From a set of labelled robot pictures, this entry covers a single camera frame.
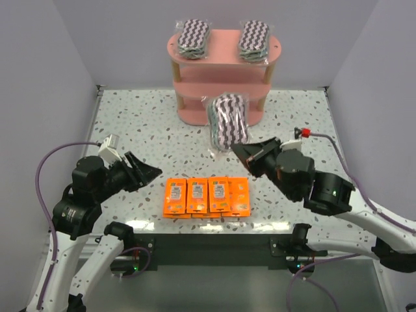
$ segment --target speckled table surface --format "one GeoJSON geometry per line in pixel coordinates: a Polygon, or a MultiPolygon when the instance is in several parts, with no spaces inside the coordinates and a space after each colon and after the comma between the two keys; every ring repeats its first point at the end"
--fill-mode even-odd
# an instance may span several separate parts
{"type": "MultiPolygon", "coordinates": [[[[290,233],[294,223],[328,229],[357,228],[345,221],[311,213],[301,203],[286,200],[265,177],[249,178],[252,215],[248,218],[162,218],[164,186],[168,177],[248,176],[234,154],[213,159],[207,127],[183,123],[176,114],[173,90],[106,90],[92,131],[92,141],[114,133],[120,136],[119,153],[132,151],[139,159],[159,167],[163,175],[138,192],[121,192],[103,203],[94,233],[117,220],[135,233],[290,233]]],[[[263,120],[250,128],[252,142],[291,138],[294,127],[335,138],[323,91],[271,91],[263,120]]],[[[302,151],[315,159],[317,170],[346,177],[328,141],[305,139],[302,151]]],[[[96,155],[96,148],[87,155],[96,155]]]]}

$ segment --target red connector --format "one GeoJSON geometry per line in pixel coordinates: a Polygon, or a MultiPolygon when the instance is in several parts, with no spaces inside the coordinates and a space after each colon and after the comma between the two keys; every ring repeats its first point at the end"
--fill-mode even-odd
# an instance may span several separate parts
{"type": "Polygon", "coordinates": [[[303,129],[302,129],[302,134],[301,134],[301,136],[302,136],[303,138],[309,138],[310,134],[311,134],[311,130],[310,130],[310,129],[308,129],[308,128],[303,128],[303,129]]]}

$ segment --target orange package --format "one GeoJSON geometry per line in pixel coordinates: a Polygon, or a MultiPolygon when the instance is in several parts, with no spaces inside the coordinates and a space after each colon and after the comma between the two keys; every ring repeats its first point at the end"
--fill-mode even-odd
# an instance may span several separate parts
{"type": "Polygon", "coordinates": [[[192,177],[187,180],[187,213],[208,212],[208,179],[192,177]]]}
{"type": "Polygon", "coordinates": [[[229,177],[229,199],[231,211],[222,216],[250,216],[250,193],[246,177],[229,177]]]}
{"type": "Polygon", "coordinates": [[[187,180],[168,179],[164,193],[163,213],[184,214],[187,208],[187,180]]]}
{"type": "Polygon", "coordinates": [[[170,213],[163,213],[163,218],[172,218],[172,219],[190,219],[190,214],[188,213],[175,213],[175,214],[170,214],[170,213]]]}
{"type": "Polygon", "coordinates": [[[227,177],[209,177],[209,211],[224,213],[231,210],[227,177]]]}

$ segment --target pink shelf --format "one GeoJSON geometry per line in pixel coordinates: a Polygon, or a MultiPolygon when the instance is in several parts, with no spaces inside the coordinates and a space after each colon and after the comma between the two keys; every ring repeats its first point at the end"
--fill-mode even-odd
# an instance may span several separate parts
{"type": "MultiPolygon", "coordinates": [[[[209,36],[207,58],[201,60],[187,60],[177,54],[177,38],[173,35],[168,41],[168,52],[173,61],[184,65],[221,65],[221,66],[255,66],[264,67],[265,64],[247,64],[239,58],[237,44],[241,31],[235,29],[213,29],[209,36]]],[[[270,50],[268,64],[274,63],[281,53],[279,40],[270,36],[270,50]]]]}
{"type": "Polygon", "coordinates": [[[174,88],[180,96],[190,99],[234,92],[258,100],[270,91],[270,84],[263,82],[264,76],[265,71],[261,68],[186,67],[181,70],[181,82],[174,81],[174,88]]]}
{"type": "Polygon", "coordinates": [[[247,94],[250,98],[248,124],[260,122],[281,46],[276,37],[270,36],[268,62],[247,63],[239,57],[240,35],[239,30],[213,29],[207,43],[207,57],[201,60],[188,60],[177,54],[179,34],[169,39],[177,113],[185,123],[206,125],[207,115],[201,99],[224,92],[247,94]]]}
{"type": "MultiPolygon", "coordinates": [[[[189,125],[207,125],[208,117],[201,100],[184,99],[185,109],[178,109],[179,118],[189,125]]],[[[250,102],[248,125],[256,125],[263,117],[264,111],[257,110],[257,102],[250,102]]]]}

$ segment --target black metal bar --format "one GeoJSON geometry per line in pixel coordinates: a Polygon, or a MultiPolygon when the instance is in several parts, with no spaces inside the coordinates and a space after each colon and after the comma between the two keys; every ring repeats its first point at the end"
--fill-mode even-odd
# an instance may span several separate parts
{"type": "Polygon", "coordinates": [[[290,242],[290,234],[135,234],[140,246],[151,254],[149,270],[159,265],[239,266],[287,268],[286,250],[282,244],[290,242]]]}

